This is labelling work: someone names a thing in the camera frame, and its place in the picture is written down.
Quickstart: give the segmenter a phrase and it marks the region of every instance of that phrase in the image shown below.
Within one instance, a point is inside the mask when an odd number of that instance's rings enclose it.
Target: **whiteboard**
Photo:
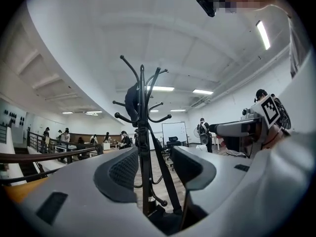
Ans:
[[[166,145],[169,137],[178,137],[178,141],[187,141],[187,131],[185,122],[162,124],[163,141]]]

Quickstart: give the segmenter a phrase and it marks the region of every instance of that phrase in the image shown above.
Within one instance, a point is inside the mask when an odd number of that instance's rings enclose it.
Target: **ceiling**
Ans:
[[[89,33],[93,32],[93,49],[103,61],[103,66],[89,66],[89,69],[101,86],[102,78],[113,79],[115,100],[123,102],[127,89],[136,82],[120,55],[137,72],[143,64],[145,79],[157,67],[168,69],[168,73],[159,76],[156,85],[173,86],[175,90],[153,92],[150,99],[150,105],[164,102],[158,107],[161,112],[192,109],[204,97],[192,93],[194,89],[214,91],[208,100],[219,97],[273,60],[289,44],[287,17],[272,6],[237,14],[219,10],[210,18],[196,0],[66,1],[71,1],[67,11],[80,10],[71,13],[72,17],[79,15],[81,20],[89,22],[81,29],[87,26]],[[256,28],[259,20],[264,23],[270,40],[268,50]],[[54,69],[45,64],[41,51],[31,45],[22,25],[12,36],[3,61],[36,94],[53,102],[57,112],[96,109],[52,72]],[[81,36],[74,40],[84,48],[85,39]]]
[[[96,110],[95,106],[88,104],[46,65],[21,23],[17,23],[11,30],[1,59],[34,94],[49,103],[47,107],[50,111],[60,114]]]
[[[154,92],[150,104],[164,102],[162,111],[191,109],[203,95],[194,89],[214,91],[216,97],[260,69],[289,44],[285,13],[268,7],[249,13],[219,10],[206,15],[196,0],[82,0],[93,20],[106,76],[110,71],[119,100],[135,84],[125,58],[146,78],[157,67],[168,69],[156,85],[173,86],[173,92]],[[263,21],[271,48],[265,50],[256,23]]]

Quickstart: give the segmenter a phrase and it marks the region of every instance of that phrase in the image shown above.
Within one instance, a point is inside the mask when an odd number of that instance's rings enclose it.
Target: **black cap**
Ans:
[[[259,99],[262,95],[268,95],[264,89],[258,89],[256,93],[256,98]]]

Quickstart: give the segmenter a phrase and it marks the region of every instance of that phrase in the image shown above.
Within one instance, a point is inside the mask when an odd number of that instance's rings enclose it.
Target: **black office chair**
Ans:
[[[178,137],[174,136],[174,137],[169,137],[169,141],[167,141],[167,147],[168,147],[168,150],[167,152],[170,153],[169,157],[167,158],[168,159],[171,159],[172,160],[172,147],[173,146],[181,146],[181,142],[178,141]]]

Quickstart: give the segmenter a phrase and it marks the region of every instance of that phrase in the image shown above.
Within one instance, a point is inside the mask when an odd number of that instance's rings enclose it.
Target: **fluorescent light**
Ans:
[[[154,86],[153,90],[160,90],[160,91],[173,91],[174,87],[162,87],[162,86]]]
[[[261,34],[261,38],[263,40],[263,43],[265,44],[266,50],[268,50],[269,47],[270,47],[270,43],[269,43],[269,39],[268,39],[268,35],[267,35],[267,32],[266,32],[266,29],[263,26],[262,21],[259,20],[258,23],[256,24],[256,27],[258,27],[258,30],[259,30],[259,32]]]
[[[185,112],[186,110],[171,110],[171,112]]]
[[[206,95],[212,95],[213,91],[206,91],[206,90],[200,90],[200,89],[195,89],[193,93],[200,93],[200,94],[206,94]]]

